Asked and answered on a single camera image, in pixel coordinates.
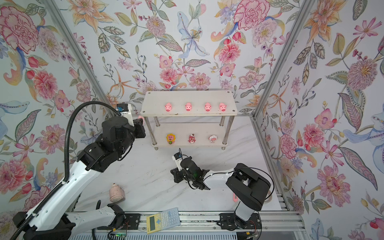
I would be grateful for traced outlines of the pink white round figurine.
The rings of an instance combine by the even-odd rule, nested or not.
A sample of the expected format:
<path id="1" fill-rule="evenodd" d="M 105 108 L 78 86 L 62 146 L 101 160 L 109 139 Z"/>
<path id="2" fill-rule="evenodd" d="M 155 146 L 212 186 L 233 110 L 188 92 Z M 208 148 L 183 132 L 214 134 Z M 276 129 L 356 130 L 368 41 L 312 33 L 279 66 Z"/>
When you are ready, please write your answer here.
<path id="1" fill-rule="evenodd" d="M 217 141 L 218 137 L 216 135 L 209 136 L 209 141 L 211 144 L 214 144 Z"/>

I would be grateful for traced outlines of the pink bear with yellow flower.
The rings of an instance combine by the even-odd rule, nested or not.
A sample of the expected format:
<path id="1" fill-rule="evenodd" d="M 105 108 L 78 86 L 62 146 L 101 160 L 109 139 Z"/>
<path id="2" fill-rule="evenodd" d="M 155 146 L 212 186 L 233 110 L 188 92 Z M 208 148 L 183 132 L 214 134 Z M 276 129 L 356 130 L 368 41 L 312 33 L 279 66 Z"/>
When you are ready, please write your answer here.
<path id="1" fill-rule="evenodd" d="M 174 144 L 175 140 L 176 140 L 176 136 L 174 134 L 168 134 L 167 135 L 167 143 L 169 145 Z"/>

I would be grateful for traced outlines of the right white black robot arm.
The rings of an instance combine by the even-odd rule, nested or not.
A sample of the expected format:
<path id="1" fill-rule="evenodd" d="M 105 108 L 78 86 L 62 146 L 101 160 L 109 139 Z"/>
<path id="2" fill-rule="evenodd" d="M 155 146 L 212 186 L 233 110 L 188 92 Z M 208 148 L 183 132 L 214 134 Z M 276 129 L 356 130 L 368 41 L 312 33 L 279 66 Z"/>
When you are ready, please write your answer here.
<path id="1" fill-rule="evenodd" d="M 175 183 L 186 181 L 191 189 L 202 191 L 228 188 L 240 200 L 234 213 L 220 214 L 219 225 L 223 230 L 261 228 L 261 224 L 258 224 L 260 218 L 255 212 L 262 210 L 265 201 L 275 190 L 274 181 L 259 174 L 268 175 L 267 172 L 242 163 L 222 172 L 202 170 L 192 157 L 181 153 L 174 154 L 172 159 L 177 166 L 171 170 Z"/>

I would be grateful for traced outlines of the dark pink strawberry bear toy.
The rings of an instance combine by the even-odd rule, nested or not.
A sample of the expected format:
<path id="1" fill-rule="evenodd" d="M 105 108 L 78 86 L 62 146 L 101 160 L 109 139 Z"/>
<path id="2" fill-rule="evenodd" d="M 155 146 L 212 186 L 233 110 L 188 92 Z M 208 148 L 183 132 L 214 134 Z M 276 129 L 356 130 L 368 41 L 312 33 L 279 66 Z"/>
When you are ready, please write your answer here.
<path id="1" fill-rule="evenodd" d="M 196 136 L 195 136 L 195 134 L 190 134 L 190 135 L 189 135 L 188 142 L 189 142 L 190 144 L 194 144 L 194 143 L 196 142 Z"/>

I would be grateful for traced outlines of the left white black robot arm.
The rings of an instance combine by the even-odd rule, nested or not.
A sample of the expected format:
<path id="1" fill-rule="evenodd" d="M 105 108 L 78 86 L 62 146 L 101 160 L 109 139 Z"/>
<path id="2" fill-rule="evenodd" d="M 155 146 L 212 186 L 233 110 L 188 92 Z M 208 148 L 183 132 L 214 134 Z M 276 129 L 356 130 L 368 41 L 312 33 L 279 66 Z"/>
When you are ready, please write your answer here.
<path id="1" fill-rule="evenodd" d="M 11 237 L 13 240 L 21 233 L 25 240 L 68 240 L 92 229 L 119 229 L 127 223 L 124 210 L 117 204 L 80 214 L 67 211 L 93 180 L 124 158 L 135 139 L 146 136 L 142 119 L 116 116 L 102 127 L 102 135 L 79 153 L 64 179 L 35 207 L 14 216 L 17 230 Z"/>

